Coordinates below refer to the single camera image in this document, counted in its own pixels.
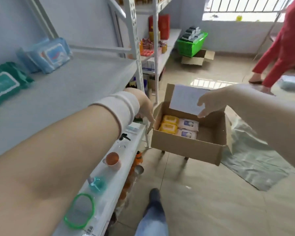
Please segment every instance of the green ring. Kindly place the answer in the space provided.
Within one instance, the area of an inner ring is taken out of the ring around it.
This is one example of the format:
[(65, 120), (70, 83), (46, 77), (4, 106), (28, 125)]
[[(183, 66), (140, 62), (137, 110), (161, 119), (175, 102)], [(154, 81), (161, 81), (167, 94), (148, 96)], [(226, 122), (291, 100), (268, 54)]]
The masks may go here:
[(86, 196), (87, 198), (90, 199), (91, 203), (92, 203), (92, 213), (91, 213), (91, 216), (87, 219), (87, 222), (83, 225), (75, 225), (75, 224), (72, 224), (68, 219), (67, 219), (67, 214), (64, 216), (63, 220), (64, 222), (70, 227), (70, 228), (73, 228), (73, 229), (82, 229), (84, 228), (87, 223), (90, 221), (90, 219), (93, 217), (94, 215), (94, 212), (95, 212), (95, 203), (94, 203), (94, 199), (92, 198), (92, 196), (90, 196), (89, 194), (86, 194), (86, 193), (81, 193), (81, 194), (78, 194), (74, 197), (73, 199), (73, 202), (71, 204), (71, 206), (76, 202), (76, 200), (80, 197), (80, 196)]

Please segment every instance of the green plastic basket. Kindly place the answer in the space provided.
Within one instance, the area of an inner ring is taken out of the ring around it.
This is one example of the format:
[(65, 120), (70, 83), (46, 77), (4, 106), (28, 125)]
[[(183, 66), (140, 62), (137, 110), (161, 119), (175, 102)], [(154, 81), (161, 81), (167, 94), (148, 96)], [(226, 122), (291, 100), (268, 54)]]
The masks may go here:
[(193, 57), (196, 53), (201, 50), (205, 38), (208, 36), (208, 33), (202, 32), (204, 36), (199, 39), (196, 43), (187, 42), (184, 40), (178, 40), (178, 51), (180, 55)]

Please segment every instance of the person's left hand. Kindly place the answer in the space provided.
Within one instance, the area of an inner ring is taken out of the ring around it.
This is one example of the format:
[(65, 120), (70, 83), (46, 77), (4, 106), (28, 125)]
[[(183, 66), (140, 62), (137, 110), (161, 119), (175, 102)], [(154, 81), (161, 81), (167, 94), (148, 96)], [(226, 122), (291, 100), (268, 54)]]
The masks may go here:
[(138, 115), (147, 117), (148, 120), (151, 123), (153, 123), (154, 122), (154, 118), (152, 114), (153, 103), (149, 100), (146, 94), (143, 91), (139, 89), (135, 89), (135, 88), (126, 88), (124, 91), (132, 93), (138, 99), (140, 104), (140, 110)]

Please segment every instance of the gray plastic sheet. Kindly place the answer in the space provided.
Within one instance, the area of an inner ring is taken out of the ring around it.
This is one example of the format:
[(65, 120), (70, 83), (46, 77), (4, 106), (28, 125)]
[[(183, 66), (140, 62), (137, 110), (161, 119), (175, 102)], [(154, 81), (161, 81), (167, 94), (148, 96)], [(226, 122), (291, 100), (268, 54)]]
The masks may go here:
[(290, 173), (295, 173), (283, 157), (259, 139), (241, 118), (232, 122), (232, 151), (225, 149), (222, 164), (258, 190), (267, 191)]

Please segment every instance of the person in red pants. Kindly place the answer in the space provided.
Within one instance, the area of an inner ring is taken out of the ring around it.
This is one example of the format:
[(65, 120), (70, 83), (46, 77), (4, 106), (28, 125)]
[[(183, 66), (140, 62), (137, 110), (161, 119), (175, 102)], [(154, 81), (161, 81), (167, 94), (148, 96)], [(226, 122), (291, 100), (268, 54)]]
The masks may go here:
[[(261, 73), (277, 58), (275, 65), (262, 81)], [(272, 46), (263, 54), (252, 72), (249, 83), (262, 84), (262, 92), (270, 92), (276, 81), (295, 65), (295, 0), (286, 8), (283, 27)]]

